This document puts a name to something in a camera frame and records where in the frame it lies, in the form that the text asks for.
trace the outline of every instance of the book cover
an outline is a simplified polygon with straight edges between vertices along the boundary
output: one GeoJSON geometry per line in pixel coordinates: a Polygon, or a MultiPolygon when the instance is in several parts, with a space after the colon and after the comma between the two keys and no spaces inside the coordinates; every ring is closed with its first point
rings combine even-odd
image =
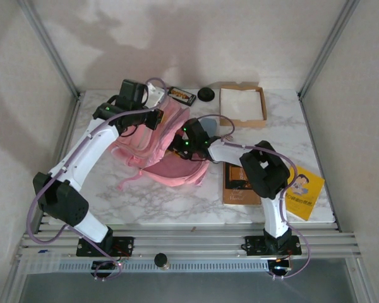
{"type": "MultiPolygon", "coordinates": [[[[307,221],[322,191],[324,179],[300,166],[296,168],[295,183],[286,191],[286,210],[307,221]]],[[[290,169],[290,173],[288,182],[292,181],[294,170],[290,169]]]]}
{"type": "Polygon", "coordinates": [[[223,163],[223,203],[260,205],[261,198],[251,188],[246,172],[240,166],[223,163]]]}

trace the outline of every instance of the small electronic device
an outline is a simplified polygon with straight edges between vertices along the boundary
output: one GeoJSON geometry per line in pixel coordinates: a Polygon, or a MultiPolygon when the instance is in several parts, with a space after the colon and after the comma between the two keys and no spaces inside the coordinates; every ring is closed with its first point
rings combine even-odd
{"type": "Polygon", "coordinates": [[[180,90],[176,87],[170,87],[169,92],[167,93],[169,97],[173,98],[175,101],[179,103],[191,106],[193,105],[196,95],[192,93],[185,92],[184,90],[180,90]]]}

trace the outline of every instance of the glass panel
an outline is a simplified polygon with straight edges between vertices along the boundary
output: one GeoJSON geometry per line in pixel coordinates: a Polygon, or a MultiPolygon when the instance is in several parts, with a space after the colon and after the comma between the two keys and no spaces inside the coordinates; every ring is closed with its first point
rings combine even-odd
{"type": "MultiPolygon", "coordinates": [[[[295,261],[295,268],[304,260],[295,261]]],[[[343,259],[316,259],[298,276],[267,273],[126,273],[108,282],[89,274],[30,275],[20,302],[356,302],[343,259]]]]}

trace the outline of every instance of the white wall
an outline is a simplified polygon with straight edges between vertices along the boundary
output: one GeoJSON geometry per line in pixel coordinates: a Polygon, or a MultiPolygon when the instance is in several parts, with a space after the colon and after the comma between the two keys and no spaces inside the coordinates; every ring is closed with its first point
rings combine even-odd
{"type": "Polygon", "coordinates": [[[14,0],[0,0],[0,293],[71,101],[14,0]]]}
{"type": "Polygon", "coordinates": [[[344,0],[33,0],[81,90],[123,78],[299,89],[344,0]]]}
{"type": "Polygon", "coordinates": [[[304,101],[336,214],[379,301],[379,1],[361,1],[304,101]]]}

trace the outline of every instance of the brown book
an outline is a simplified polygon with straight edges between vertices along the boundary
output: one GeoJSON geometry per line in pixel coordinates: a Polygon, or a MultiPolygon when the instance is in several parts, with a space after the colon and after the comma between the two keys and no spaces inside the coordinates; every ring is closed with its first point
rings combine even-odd
{"type": "Polygon", "coordinates": [[[251,188],[246,172],[240,166],[223,163],[223,203],[260,205],[261,198],[251,188]]]}

